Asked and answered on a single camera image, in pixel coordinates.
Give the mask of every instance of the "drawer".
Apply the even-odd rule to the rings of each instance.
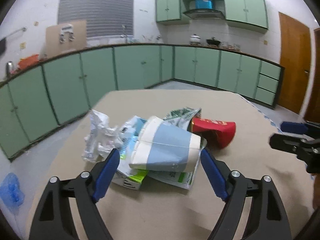
[[[264,102],[272,106],[274,98],[275,98],[275,93],[269,92],[262,88],[257,88],[257,93],[255,97],[256,100],[259,100],[261,102]]]
[[[280,67],[262,61],[260,73],[279,80],[280,70]]]
[[[277,91],[278,81],[260,74],[258,87],[275,93]]]

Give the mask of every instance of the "table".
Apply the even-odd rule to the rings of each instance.
[[[214,156],[247,178],[261,179],[269,175],[282,198],[295,236],[312,213],[313,181],[305,171],[305,164],[295,155],[269,147],[269,136],[277,132],[277,128],[240,95],[208,90],[114,91],[103,97],[94,109],[107,114],[110,125],[114,126],[134,115],[145,119],[152,115],[163,118],[170,110],[185,106],[201,107],[203,118],[236,122],[234,140],[227,148],[214,152]],[[26,235],[29,235],[35,209],[50,177],[73,179],[93,167],[81,158],[84,137],[89,131],[87,115],[66,140],[39,185],[26,221]],[[70,205],[78,236],[85,240],[75,199],[70,199]],[[146,177],[139,191],[111,183],[106,196],[97,203],[114,240],[206,240],[223,206],[201,164],[189,191]],[[250,199],[247,198],[234,239],[241,239],[249,210]]]

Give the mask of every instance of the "brown door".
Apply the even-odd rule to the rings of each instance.
[[[311,98],[307,112],[304,116],[306,121],[320,123],[320,28],[315,30],[316,38],[316,73],[313,81]]]
[[[280,65],[285,67],[279,105],[299,113],[307,90],[311,43],[303,23],[279,12],[281,25]]]

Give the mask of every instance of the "gray blind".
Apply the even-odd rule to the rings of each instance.
[[[87,37],[133,35],[133,0],[60,0],[58,24],[87,20]]]

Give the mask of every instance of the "blue gripper pad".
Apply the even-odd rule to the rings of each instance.
[[[107,189],[120,163],[120,154],[118,150],[115,149],[110,154],[111,156],[108,156],[109,160],[106,162],[100,175],[98,176],[98,179],[96,180],[95,191],[92,195],[92,198],[96,202],[106,195]]]
[[[214,193],[217,197],[221,198],[222,201],[226,201],[229,197],[226,190],[226,181],[207,150],[203,149],[201,151],[200,160]]]
[[[290,132],[295,134],[305,134],[308,132],[308,127],[304,123],[297,122],[282,122],[280,129],[282,132]]]

